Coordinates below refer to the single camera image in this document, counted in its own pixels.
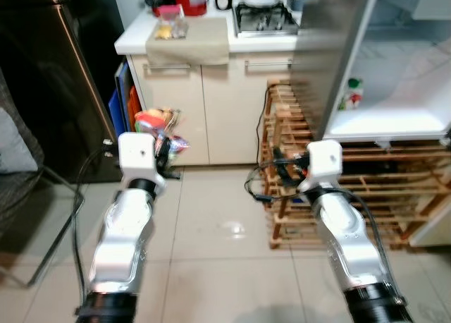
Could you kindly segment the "colourful snack bag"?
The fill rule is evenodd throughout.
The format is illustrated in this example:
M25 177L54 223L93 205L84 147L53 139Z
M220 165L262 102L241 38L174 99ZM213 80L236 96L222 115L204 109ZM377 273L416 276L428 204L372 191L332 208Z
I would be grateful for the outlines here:
M174 158L190 148L183 137L175 133L181 110L177 108L151 108L135 114L135 127L139 133L152 134L155 153Z

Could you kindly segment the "small white fridge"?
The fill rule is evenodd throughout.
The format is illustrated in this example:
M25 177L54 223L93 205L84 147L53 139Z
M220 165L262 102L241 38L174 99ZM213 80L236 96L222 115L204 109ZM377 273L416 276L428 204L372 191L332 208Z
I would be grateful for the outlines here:
M324 139L388 143L447 134L451 0L376 0L351 77L363 80L363 101L354 110L338 105Z

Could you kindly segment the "tall black fridge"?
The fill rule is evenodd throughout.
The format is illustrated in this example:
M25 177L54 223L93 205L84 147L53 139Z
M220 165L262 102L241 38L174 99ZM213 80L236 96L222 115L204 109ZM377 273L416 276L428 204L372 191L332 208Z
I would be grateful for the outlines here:
M122 32L116 0L0 0L0 72L46 165L70 182L121 177L102 159L80 168L116 135L109 100Z

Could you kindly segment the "orange flat board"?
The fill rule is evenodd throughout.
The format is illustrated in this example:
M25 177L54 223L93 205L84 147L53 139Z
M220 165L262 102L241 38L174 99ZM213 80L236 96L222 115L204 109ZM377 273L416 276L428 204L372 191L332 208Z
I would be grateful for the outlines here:
M138 95L137 87L132 85L128 91L127 97L127 116L129 120L130 132L137 132L136 114L142 111L140 97Z

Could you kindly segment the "cream kitchen cabinet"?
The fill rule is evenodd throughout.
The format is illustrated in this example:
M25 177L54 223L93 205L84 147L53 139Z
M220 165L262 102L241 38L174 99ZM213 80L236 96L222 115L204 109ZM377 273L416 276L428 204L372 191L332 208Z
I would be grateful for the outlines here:
M292 59L296 35L238 38L230 11L209 9L210 18L228 20L229 62L191 65L189 71L146 71L145 43L156 18L142 11L116 40L126 56L143 107L180 109L176 133L190 144L177 165L252 163L257 159L257 131L271 79L287 79L289 66L245 66L246 59Z

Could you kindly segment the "blue flat board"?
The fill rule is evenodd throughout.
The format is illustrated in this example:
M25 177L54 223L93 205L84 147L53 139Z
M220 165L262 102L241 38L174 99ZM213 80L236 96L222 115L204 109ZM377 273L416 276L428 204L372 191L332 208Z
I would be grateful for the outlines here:
M118 137L120 134L130 132L131 123L127 116L127 97L128 97L128 81L131 78L131 71L127 61L123 61L119 68L116 69L113 80L115 80L115 90L107 104L113 127L115 127L115 134Z

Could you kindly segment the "wooden slatted rack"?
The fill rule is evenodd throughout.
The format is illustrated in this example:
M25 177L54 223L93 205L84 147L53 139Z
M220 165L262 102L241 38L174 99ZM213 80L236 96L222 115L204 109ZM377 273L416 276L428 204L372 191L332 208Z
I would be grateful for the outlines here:
M271 149L286 157L306 154L312 142L287 79L271 79L266 88L259 136L259 165L246 181L268 219L273 249L321 245L311 204L275 171ZM434 219L451 200L451 146L438 140L400 140L381 147L351 142L342 146L341 188L354 192L375 217L381 239L393 250L410 246L415 230Z

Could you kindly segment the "green and white carton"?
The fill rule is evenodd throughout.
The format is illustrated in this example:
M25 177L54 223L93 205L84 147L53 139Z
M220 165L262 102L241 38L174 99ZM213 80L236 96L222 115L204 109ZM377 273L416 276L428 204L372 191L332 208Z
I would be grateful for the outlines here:
M354 110L363 101L364 87L361 78L348 78L339 110Z

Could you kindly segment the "small beige cloth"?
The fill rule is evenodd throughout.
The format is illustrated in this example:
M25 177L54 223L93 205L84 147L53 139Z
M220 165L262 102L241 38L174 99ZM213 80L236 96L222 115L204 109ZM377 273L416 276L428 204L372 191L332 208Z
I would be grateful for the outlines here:
M223 65L229 62L226 18L185 18L185 39L155 39L149 36L146 55L152 64Z

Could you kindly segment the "gas stove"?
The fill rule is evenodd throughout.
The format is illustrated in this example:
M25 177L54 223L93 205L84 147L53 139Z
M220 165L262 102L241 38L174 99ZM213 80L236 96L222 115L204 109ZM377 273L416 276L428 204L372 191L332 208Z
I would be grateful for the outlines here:
M300 30L299 19L282 3L265 7L238 4L233 13L238 38L297 35Z

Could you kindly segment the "clear container with pink lid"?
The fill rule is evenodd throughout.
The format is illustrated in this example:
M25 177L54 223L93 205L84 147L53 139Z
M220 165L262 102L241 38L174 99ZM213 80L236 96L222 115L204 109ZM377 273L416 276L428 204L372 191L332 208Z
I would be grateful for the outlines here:
M158 18L155 39L185 39L189 24L184 17L183 7L180 4L161 5L155 10Z

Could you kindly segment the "grey chair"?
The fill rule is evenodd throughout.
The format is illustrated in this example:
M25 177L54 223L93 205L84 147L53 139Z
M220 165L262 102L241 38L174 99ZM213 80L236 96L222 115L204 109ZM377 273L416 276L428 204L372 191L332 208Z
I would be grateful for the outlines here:
M20 116L12 91L0 69L0 280L12 281L23 288L29 288L38 281L72 224L72 219L67 219L59 229L29 281L14 275L9 267L13 261L12 252L6 248L3 239L7 233L13 232L16 217L25 213L23 204L29 194L42 179L49 179L73 192L74 208L80 207L84 201L83 194L74 185L44 164L44 158L43 149Z

